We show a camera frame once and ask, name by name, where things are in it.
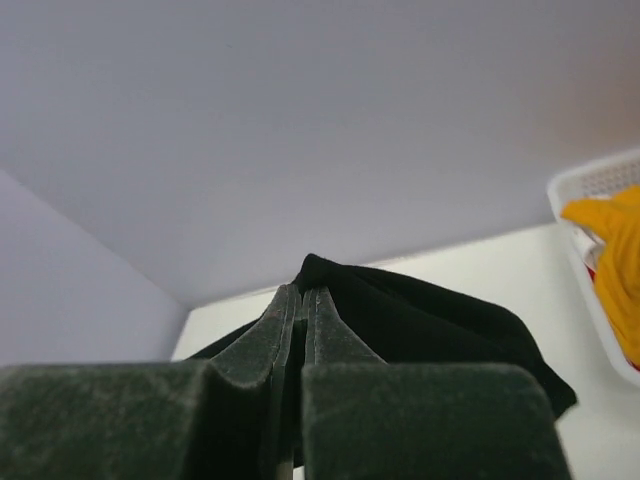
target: white wall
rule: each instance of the white wall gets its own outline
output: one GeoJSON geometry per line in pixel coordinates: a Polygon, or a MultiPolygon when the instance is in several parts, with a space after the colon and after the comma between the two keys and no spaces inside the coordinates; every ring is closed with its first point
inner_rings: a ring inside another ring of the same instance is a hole
{"type": "Polygon", "coordinates": [[[0,365],[168,359],[185,317],[0,170],[0,365]]]}
{"type": "Polygon", "coordinates": [[[640,144],[637,0],[0,7],[0,166],[179,300],[551,220],[640,144]]]}

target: plastic basket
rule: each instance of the plastic basket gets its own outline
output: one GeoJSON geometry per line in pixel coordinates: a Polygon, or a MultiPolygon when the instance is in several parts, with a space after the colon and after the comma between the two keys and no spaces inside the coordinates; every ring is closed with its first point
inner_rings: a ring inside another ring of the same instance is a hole
{"type": "Polygon", "coordinates": [[[572,245],[570,222],[560,218],[570,201],[587,196],[612,194],[631,185],[640,184],[640,149],[593,161],[587,165],[557,175],[549,182],[547,194],[556,221],[563,230],[564,244],[578,285],[585,298],[591,320],[596,328],[613,368],[626,380],[640,387],[640,371],[629,364],[609,325],[600,301],[593,289],[589,273],[572,245]]]}

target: yellow cloth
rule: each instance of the yellow cloth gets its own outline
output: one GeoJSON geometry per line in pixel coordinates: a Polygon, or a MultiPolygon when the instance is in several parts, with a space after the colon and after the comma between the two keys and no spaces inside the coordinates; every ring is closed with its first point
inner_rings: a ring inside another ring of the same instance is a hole
{"type": "Polygon", "coordinates": [[[640,366],[640,186],[572,201],[562,217],[605,241],[594,288],[627,360],[640,366]]]}

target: black fabric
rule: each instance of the black fabric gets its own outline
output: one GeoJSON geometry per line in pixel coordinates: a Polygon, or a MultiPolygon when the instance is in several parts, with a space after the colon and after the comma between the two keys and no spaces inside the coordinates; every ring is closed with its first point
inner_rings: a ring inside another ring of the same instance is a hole
{"type": "MultiPolygon", "coordinates": [[[[545,363],[524,323],[503,307],[415,278],[340,265],[316,255],[307,256],[293,283],[301,293],[327,287],[342,321],[388,363],[514,364],[540,383],[556,418],[577,401],[573,389],[545,363]]],[[[194,357],[215,355],[246,329],[194,357]]]]}

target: dark green velvet object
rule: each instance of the dark green velvet object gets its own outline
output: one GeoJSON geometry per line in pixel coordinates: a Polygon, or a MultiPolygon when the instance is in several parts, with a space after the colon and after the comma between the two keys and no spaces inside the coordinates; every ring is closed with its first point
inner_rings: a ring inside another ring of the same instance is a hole
{"type": "Polygon", "coordinates": [[[305,367],[307,480],[569,480],[535,379],[507,365],[305,367]]]}

